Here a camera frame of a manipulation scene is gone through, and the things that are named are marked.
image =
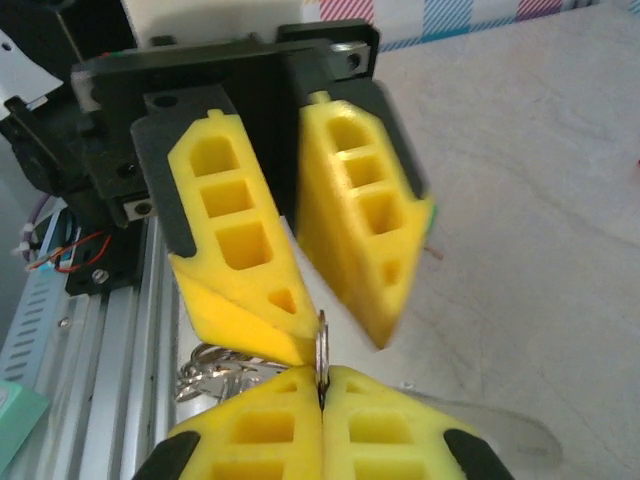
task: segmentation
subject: bolt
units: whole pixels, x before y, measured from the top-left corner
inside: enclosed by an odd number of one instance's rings
[[[106,270],[102,270],[101,268],[97,268],[91,274],[91,280],[96,285],[102,285],[104,282],[109,280],[109,272]]]
[[[362,63],[362,57],[359,53],[352,53],[347,57],[347,64],[349,65],[349,70],[353,71],[360,66]]]
[[[151,204],[149,202],[140,202],[134,208],[138,215],[149,215],[151,212]]]
[[[136,166],[132,163],[123,163],[116,169],[120,178],[131,178],[136,174]]]

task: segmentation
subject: colorful striped cloth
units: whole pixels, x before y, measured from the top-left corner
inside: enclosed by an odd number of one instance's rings
[[[306,22],[364,18],[382,51],[487,30],[568,10],[574,0],[305,0]]]
[[[636,15],[640,15],[640,0],[633,0],[629,5],[629,11]]]

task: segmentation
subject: red wire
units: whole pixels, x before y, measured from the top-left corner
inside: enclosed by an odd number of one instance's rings
[[[85,237],[83,240],[88,240],[90,237],[94,238],[96,235],[97,234],[94,233],[93,235],[89,235],[88,237]],[[111,243],[111,235],[109,235],[105,239],[104,243],[102,244],[102,248],[100,249],[98,254],[95,257],[93,257],[91,260],[89,260],[86,263],[81,263],[80,265],[74,265],[73,267],[68,267],[68,268],[57,266],[57,267],[55,267],[56,272],[72,273],[72,272],[75,272],[75,271],[81,269],[82,267],[86,267],[86,266],[89,266],[89,265],[92,265],[92,264],[96,263],[98,260],[100,260],[103,257],[104,253],[107,251],[107,247],[109,246],[109,243]]]
[[[50,255],[47,258],[45,258],[44,260],[41,260],[41,261],[38,261],[38,262],[34,262],[33,264],[30,265],[29,270],[35,270],[36,268],[44,265],[45,263],[51,262],[52,260],[55,260],[60,255],[63,255],[65,253],[67,253],[69,250],[72,250],[73,248],[77,247],[78,245],[82,245],[83,243],[88,242],[92,238],[96,238],[97,236],[103,235],[104,233],[105,233],[104,230],[101,230],[99,232],[92,233],[91,235],[87,235],[86,237],[81,238],[77,242],[72,243],[68,247],[65,247],[65,248],[63,248],[61,250],[58,250],[57,252],[55,252],[52,255]]]

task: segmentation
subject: green object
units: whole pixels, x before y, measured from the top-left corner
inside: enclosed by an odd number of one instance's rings
[[[431,221],[429,222],[429,226],[427,227],[427,236],[431,233],[433,229],[433,224],[436,223],[436,217],[438,216],[438,205],[433,206],[433,214],[431,215]]]
[[[47,409],[49,400],[17,383],[0,380],[0,474]]]

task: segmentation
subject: hollow yellow 3d-printed part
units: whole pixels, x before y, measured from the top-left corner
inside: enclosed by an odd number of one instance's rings
[[[460,421],[347,367],[331,367],[325,480],[466,480],[444,440]]]
[[[347,367],[294,367],[178,425],[200,440],[180,480],[465,480],[443,434],[458,420]]]
[[[302,109],[296,239],[383,348],[413,284],[430,196],[416,199],[382,122],[326,92]]]
[[[209,112],[169,153],[197,253],[169,255],[205,342],[311,364],[318,320],[238,115]]]
[[[297,367],[178,425],[200,434],[180,480],[320,480],[315,374]]]

